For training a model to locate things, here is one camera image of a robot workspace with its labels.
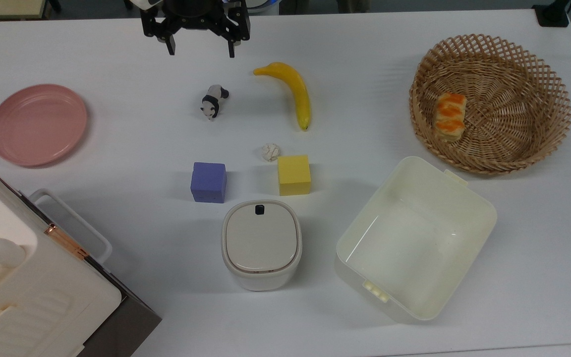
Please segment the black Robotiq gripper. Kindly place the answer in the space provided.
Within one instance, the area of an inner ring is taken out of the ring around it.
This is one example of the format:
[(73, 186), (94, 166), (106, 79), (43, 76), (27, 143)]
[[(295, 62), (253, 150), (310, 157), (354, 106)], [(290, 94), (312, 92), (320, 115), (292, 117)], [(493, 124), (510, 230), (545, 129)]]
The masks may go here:
[(211, 30), (226, 40), (230, 58), (235, 57), (236, 46), (250, 39), (244, 0), (166, 0), (162, 10), (165, 18), (157, 22), (157, 6), (141, 9), (141, 23), (145, 36), (165, 43), (170, 55), (176, 54), (173, 36), (181, 28)]

